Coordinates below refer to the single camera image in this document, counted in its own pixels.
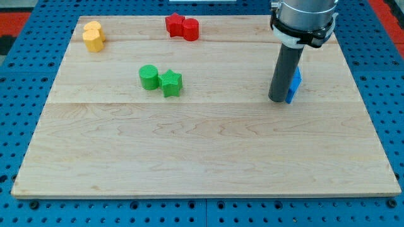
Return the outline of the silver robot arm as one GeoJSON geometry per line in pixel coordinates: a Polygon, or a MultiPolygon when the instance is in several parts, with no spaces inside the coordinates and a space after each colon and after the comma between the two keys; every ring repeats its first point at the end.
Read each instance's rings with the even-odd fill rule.
{"type": "Polygon", "coordinates": [[[288,48],[320,48],[335,28],[337,4],[338,0],[274,0],[270,27],[288,48]]]}

